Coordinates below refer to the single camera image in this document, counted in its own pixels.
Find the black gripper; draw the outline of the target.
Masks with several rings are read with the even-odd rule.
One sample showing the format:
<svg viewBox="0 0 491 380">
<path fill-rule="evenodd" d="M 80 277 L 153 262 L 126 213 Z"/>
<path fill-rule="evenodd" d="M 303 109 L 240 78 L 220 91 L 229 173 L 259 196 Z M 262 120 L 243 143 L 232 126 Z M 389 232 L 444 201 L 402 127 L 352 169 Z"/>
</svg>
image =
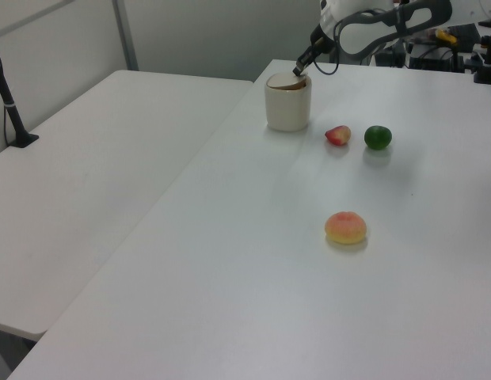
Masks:
<svg viewBox="0 0 491 380">
<path fill-rule="evenodd" d="M 293 74 L 301 76 L 303 71 L 314 62 L 316 55 L 329 54 L 334 49 L 331 40 L 318 25 L 310 34 L 310 45 L 296 60 Z"/>
</svg>

